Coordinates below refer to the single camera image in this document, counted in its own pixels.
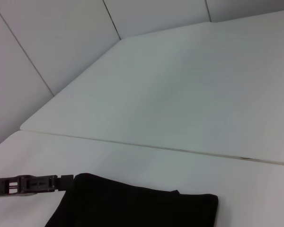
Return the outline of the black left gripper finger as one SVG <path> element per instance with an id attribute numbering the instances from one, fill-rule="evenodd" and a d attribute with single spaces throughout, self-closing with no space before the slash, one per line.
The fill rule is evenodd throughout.
<path id="1" fill-rule="evenodd" d="M 38 193 L 66 191 L 73 184 L 73 175 L 32 176 L 0 178 L 0 197 L 29 196 Z"/>

